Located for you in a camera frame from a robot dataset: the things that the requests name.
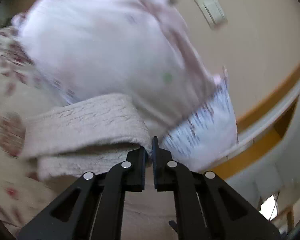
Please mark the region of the cream knit sweater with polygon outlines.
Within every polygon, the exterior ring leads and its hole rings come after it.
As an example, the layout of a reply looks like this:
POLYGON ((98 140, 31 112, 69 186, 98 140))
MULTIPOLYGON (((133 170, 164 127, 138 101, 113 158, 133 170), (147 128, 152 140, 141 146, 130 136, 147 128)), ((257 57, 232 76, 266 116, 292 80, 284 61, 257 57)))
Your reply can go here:
POLYGON ((28 119, 19 157, 35 160, 38 178, 48 181, 107 172, 140 147, 149 153, 151 137, 131 98, 109 94, 28 119))

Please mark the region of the floral bedspread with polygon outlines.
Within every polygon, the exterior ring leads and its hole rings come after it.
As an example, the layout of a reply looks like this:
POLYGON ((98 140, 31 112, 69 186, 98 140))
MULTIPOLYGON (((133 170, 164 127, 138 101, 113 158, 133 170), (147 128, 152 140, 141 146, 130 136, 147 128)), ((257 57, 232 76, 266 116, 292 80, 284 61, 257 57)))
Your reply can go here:
MULTIPOLYGON (((74 177, 61 177, 42 182, 36 163, 19 158, 25 120, 61 104, 50 95, 24 54, 15 27, 1 28, 0 220, 13 236, 75 181, 74 177)), ((122 239, 176 239, 169 226, 174 219, 173 194, 155 191, 153 171, 148 168, 145 190, 126 194, 122 239)))

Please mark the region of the pink lavender-print pillow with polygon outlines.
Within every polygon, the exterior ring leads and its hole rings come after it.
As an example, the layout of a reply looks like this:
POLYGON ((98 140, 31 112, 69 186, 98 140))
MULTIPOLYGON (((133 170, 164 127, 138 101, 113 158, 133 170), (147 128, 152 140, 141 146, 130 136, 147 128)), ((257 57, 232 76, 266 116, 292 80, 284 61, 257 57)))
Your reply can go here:
POLYGON ((200 171, 237 144, 225 75, 211 75, 168 0, 37 0, 18 41, 67 103, 130 96, 151 136, 200 171))

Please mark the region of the white wall switch panel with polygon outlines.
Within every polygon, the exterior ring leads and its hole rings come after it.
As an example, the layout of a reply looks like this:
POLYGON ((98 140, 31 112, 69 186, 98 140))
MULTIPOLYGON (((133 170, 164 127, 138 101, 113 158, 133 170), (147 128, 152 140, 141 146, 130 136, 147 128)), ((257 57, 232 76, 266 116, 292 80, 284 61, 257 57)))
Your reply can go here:
POLYGON ((218 0, 194 0, 211 29, 227 21, 218 0))

